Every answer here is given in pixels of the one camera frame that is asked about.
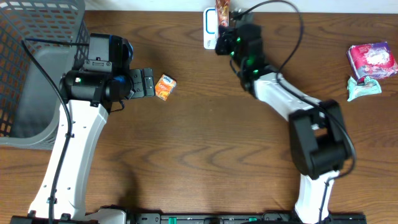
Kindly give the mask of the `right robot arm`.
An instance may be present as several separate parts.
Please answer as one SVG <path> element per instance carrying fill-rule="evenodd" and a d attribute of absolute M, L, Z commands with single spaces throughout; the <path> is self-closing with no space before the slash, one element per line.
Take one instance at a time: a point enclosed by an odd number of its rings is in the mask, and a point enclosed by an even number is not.
<path fill-rule="evenodd" d="M 240 84 L 257 100 L 268 104 L 289 125 L 290 153 L 300 172 L 300 190 L 294 211 L 302 223 L 323 223 L 328 201 L 346 160 L 354 156 L 339 104 L 309 97 L 285 80 L 266 61 L 261 28 L 254 24 L 219 26 L 215 51 L 239 65 Z"/>

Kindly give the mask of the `teal snack packet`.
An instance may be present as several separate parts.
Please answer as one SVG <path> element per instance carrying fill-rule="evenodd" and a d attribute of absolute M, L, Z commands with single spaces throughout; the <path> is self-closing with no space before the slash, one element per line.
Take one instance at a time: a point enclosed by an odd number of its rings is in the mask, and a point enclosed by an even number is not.
<path fill-rule="evenodd" d="M 350 77 L 348 79 L 347 90 L 347 101 L 353 101 L 354 99 L 361 96 L 376 95 L 382 93 L 379 82 L 370 77 L 365 77 L 362 83 L 357 83 L 357 81 L 353 77 Z"/>

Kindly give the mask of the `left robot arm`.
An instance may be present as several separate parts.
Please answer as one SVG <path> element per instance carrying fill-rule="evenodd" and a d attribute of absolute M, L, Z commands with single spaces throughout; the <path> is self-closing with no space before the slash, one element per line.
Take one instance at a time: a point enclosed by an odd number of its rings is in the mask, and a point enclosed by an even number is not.
<path fill-rule="evenodd" d="M 113 103 L 155 95 L 150 68 L 131 69 L 127 39 L 90 35 L 88 57 L 53 87 L 60 100 L 57 137 L 42 185 L 25 217 L 11 223 L 129 223 L 115 205 L 86 213 L 86 185 L 98 138 Z"/>

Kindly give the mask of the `red orange snack wrapper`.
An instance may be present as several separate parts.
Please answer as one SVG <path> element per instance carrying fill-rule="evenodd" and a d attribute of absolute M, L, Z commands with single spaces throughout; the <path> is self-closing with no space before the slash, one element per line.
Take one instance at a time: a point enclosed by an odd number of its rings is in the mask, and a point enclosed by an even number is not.
<path fill-rule="evenodd" d="M 217 15 L 217 21 L 219 26 L 228 27 L 229 26 L 229 7 L 230 0 L 216 0 L 215 9 Z"/>

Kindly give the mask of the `purple snack package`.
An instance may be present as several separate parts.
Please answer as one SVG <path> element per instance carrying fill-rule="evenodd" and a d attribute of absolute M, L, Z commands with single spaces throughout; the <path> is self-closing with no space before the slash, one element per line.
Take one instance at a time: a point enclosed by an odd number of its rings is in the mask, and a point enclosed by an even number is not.
<path fill-rule="evenodd" d="M 346 54 L 358 83 L 366 77 L 380 80 L 397 74 L 397 62 L 387 42 L 352 45 Z"/>

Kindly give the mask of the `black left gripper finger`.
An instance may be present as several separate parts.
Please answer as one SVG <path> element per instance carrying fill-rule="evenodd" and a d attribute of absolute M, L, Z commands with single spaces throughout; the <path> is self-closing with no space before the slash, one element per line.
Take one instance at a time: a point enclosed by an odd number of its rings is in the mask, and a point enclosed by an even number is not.
<path fill-rule="evenodd" d="M 129 71 L 129 76 L 132 79 L 132 91 L 134 92 L 131 96 L 133 98 L 143 98 L 144 97 L 144 84 L 143 84 L 143 74 L 141 70 L 134 69 Z"/>
<path fill-rule="evenodd" d="M 154 74 L 151 68 L 143 68 L 143 84 L 146 96 L 155 96 Z"/>

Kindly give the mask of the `orange small box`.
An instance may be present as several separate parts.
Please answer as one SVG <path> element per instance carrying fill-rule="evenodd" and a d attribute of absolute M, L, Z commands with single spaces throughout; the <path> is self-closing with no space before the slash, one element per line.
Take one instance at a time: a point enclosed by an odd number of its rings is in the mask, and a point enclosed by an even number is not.
<path fill-rule="evenodd" d="M 176 86 L 177 82 L 173 78 L 163 74 L 155 85 L 155 95 L 166 101 Z"/>

